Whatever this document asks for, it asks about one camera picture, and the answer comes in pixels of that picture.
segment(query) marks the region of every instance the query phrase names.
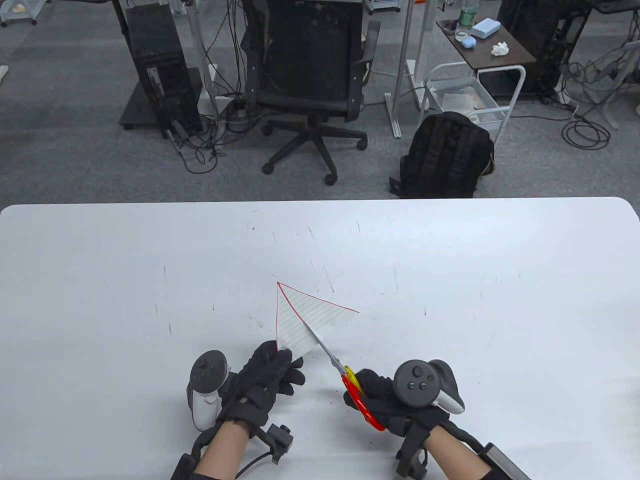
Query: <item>paper triangle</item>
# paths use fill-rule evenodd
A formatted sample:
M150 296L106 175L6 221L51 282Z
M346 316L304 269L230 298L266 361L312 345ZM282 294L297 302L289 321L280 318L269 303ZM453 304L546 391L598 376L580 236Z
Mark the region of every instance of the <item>paper triangle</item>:
M288 348L293 358L311 351L317 341L307 323L323 342L336 326L347 323L358 314L356 310L316 298L278 282L276 306L276 341L278 349Z

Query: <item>hand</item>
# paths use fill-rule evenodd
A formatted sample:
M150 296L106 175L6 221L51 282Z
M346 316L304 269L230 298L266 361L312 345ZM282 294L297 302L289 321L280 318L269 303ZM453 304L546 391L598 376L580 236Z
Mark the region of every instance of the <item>hand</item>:
M449 414L437 406L412 408L402 403L394 392L394 383L390 378L381 377L373 370L361 370L356 378L364 391L362 401L370 409L376 420L391 433L405 436L412 422L418 422L431 431L434 427L449 419ZM344 393L344 402L356 408L349 392Z
M275 340L260 345L232 380L218 421L241 420L254 436L267 423L276 394L291 396L292 384L304 385L302 364L302 358L291 361L291 350L278 351Z

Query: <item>scissors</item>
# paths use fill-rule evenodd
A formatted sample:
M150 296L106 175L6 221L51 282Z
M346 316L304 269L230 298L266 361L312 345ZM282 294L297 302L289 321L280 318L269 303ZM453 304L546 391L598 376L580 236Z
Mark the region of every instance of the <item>scissors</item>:
M316 335L314 329L311 328L311 326L306 322L303 321L303 323L311 332L311 335L313 335L316 341L320 344L322 350L324 350L324 352L329 356L331 364L338 370L338 373L340 373L342 382L347 388L347 392L349 392L349 395L351 396L353 402L356 404L356 407L358 407L358 410L360 410L360 413L362 413L367 422L369 422L373 428L375 428L376 430L384 431L385 427L383 427L380 422L376 420L376 417L373 416L373 413L371 413L367 406L364 405L364 402L362 401L362 387L360 386L360 382L356 378L355 373L353 373L353 370L351 370L348 366L345 367L344 365L342 365L340 363L340 360L333 353L331 353L331 351L326 347L322 340L320 340L320 338Z

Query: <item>chair base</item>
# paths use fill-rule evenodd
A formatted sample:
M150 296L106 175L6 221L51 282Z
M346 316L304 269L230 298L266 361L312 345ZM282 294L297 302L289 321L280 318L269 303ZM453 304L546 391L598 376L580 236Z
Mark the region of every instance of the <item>chair base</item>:
M308 141L312 141L320 152L320 155L322 155L324 163L326 163L329 171L331 172L324 177L324 183L331 186L338 180L338 171L336 170L333 159L329 154L329 150L327 150L326 145L324 144L323 137L358 138L358 150L365 150L367 148L368 141L366 133L358 132L356 130L331 127L329 125L322 125L317 115L309 115L307 117L307 123L288 122L287 120L269 120L266 125L262 127L262 134L269 136L273 133L274 128L295 132L298 135L282 147L282 149L271 157L267 163L262 165L262 172L265 175L271 175L273 173L274 165L277 162L292 154L301 145L304 145Z

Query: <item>office chair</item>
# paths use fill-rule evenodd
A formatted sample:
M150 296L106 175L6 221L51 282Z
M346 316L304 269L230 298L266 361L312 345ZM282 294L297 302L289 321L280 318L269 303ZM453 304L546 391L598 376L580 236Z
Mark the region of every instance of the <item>office chair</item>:
M363 43L361 1L243 0L243 4L247 105L307 118L306 122L269 120L262 127L265 136L273 129L298 134L262 166L262 172L271 175L277 162L312 141L331 172L324 178L331 186L338 172L323 137L357 138L357 148L365 150L367 134L323 122L330 117L344 117L345 122L358 118L380 22L369 22Z

